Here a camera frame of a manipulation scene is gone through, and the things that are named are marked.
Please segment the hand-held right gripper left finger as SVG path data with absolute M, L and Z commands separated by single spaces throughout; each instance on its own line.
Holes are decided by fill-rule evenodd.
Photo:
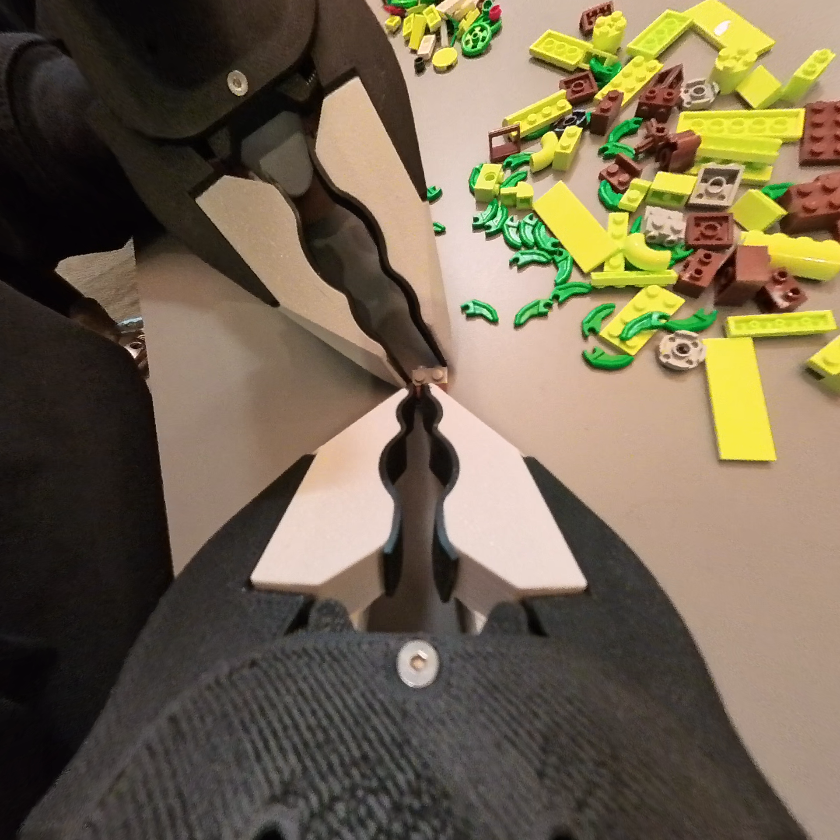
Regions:
M 384 593 L 396 504 L 380 464 L 403 430 L 397 410 L 411 395 L 395 393 L 316 451 L 250 576 L 255 589 L 346 607 L 368 607 Z

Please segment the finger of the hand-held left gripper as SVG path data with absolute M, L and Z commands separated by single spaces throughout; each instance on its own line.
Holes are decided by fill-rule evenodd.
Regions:
M 339 194 L 367 212 L 387 268 L 406 284 L 418 328 L 446 366 L 452 332 L 432 214 L 386 130 L 362 79 L 352 77 L 322 102 L 315 152 Z
M 289 319 L 385 382 L 404 384 L 382 346 L 354 320 L 347 297 L 312 267 L 296 211 L 279 189 L 223 175 L 196 203 Z

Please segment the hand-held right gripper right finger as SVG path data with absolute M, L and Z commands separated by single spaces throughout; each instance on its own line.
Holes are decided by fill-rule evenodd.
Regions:
M 501 602 L 583 592 L 585 577 L 518 449 L 439 387 L 423 389 L 423 422 L 442 487 L 433 534 L 441 599 L 488 616 Z

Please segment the person's left forearm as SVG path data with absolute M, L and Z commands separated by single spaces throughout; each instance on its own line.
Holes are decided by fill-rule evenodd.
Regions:
M 87 79 L 41 22 L 38 2 L 2 2 L 2 279 L 24 284 L 157 227 L 92 128 Z

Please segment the heap of small mixed pieces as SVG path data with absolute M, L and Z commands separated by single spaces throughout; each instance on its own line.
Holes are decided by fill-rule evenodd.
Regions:
M 502 27 L 501 6 L 492 1 L 383 1 L 381 6 L 385 32 L 402 35 L 416 74 L 428 67 L 444 73 L 459 58 L 485 55 Z

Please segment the pile of green leaf pieces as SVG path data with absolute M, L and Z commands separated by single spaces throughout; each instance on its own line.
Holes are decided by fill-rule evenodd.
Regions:
M 688 280 L 690 257 L 696 268 L 710 268 L 713 279 L 714 259 L 726 260 L 736 249 L 735 224 L 759 227 L 736 201 L 725 212 L 686 205 L 701 166 L 743 164 L 741 184 L 748 172 L 769 172 L 782 143 L 802 140 L 806 109 L 683 111 L 682 66 L 663 67 L 641 55 L 624 66 L 607 63 L 605 55 L 572 57 L 590 62 L 488 132 L 487 160 L 469 176 L 479 205 L 471 224 L 507 244 L 510 266 L 555 269 L 551 293 L 519 309 L 516 329 L 573 297 L 640 289 L 609 323 L 612 303 L 595 307 L 581 323 L 584 339 L 596 335 L 612 348 L 590 348 L 584 361 L 619 371 L 658 331 L 699 333 L 714 323 L 716 311 L 674 320 L 683 299 L 668 288 Z M 683 244 L 646 244 L 640 228 L 647 205 L 686 215 Z

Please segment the grey round toy plate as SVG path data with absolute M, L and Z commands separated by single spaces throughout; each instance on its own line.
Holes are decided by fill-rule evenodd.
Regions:
M 667 333 L 658 345 L 658 362 L 672 371 L 692 371 L 705 363 L 707 348 L 698 333 Z

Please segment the person's black clothing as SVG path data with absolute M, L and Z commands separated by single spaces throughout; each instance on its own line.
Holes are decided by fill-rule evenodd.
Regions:
M 1 830 L 88 735 L 172 581 L 151 394 L 129 353 L 2 283 Z

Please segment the grey square toy plate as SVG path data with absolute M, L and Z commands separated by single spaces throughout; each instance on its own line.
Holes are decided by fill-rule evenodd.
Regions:
M 743 164 L 708 163 L 701 166 L 686 205 L 703 212 L 727 211 L 738 197 L 743 173 Z

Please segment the metal chair bracket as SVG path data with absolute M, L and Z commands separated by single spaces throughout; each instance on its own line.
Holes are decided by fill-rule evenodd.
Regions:
M 128 318 L 117 323 L 119 344 L 128 351 L 144 380 L 149 379 L 149 362 L 142 317 Z

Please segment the grey bracket toy brick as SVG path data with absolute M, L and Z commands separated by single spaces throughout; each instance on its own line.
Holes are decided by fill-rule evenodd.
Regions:
M 685 242 L 686 215 L 676 209 L 647 205 L 640 228 L 649 247 L 672 249 Z

